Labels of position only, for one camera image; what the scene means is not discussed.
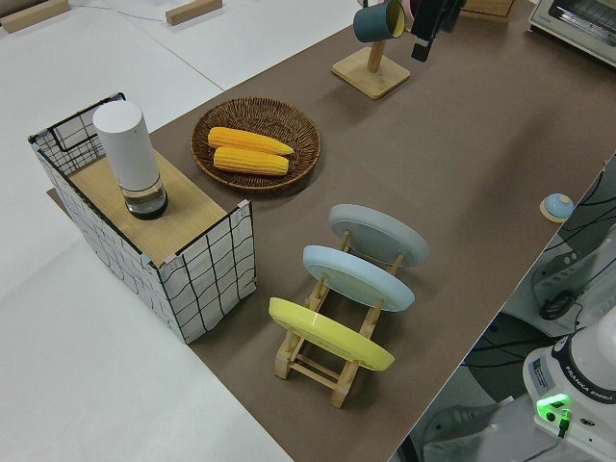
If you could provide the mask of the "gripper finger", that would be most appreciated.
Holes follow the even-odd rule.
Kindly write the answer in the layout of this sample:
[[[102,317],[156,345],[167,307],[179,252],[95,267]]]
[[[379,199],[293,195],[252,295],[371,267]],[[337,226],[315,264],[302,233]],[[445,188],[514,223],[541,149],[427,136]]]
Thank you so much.
[[[417,61],[425,62],[434,40],[441,14],[441,2],[438,0],[411,1],[413,24],[411,34],[415,37],[415,44],[411,57]]]
[[[463,0],[444,0],[437,20],[437,32],[451,33],[463,9]]]

